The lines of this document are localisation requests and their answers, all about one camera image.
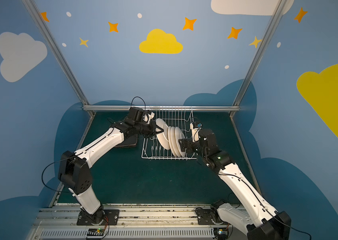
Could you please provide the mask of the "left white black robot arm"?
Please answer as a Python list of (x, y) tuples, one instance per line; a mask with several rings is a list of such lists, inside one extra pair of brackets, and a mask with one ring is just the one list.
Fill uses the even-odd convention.
[(128, 115), (110, 125), (99, 138), (75, 152), (66, 151), (61, 157), (58, 179), (68, 188), (81, 206), (80, 217), (86, 225), (106, 224), (103, 204), (93, 190), (91, 168), (107, 152), (135, 135), (155, 136), (163, 132), (154, 120), (155, 113), (131, 107)]

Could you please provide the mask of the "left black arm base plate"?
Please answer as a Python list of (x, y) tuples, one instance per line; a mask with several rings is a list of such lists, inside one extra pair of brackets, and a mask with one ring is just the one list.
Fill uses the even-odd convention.
[(81, 210), (77, 220), (77, 226), (115, 226), (118, 223), (120, 210), (97, 210), (90, 215), (85, 210)]

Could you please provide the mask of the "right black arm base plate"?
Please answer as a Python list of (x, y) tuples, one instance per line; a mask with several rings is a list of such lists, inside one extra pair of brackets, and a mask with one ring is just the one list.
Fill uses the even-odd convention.
[(234, 224), (238, 218), (226, 208), (194, 210), (199, 225), (227, 225)]

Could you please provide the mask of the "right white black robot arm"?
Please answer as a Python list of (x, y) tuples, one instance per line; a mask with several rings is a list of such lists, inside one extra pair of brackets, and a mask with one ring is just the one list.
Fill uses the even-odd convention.
[(286, 212), (279, 212), (261, 196), (244, 176), (238, 164), (226, 151), (219, 148), (212, 130), (198, 129), (194, 134), (198, 137), (197, 140), (177, 140), (181, 151), (201, 156), (206, 166), (227, 184), (246, 209), (243, 213), (229, 203), (217, 202), (212, 205), (217, 220), (229, 223), (249, 240), (289, 239), (290, 216)]

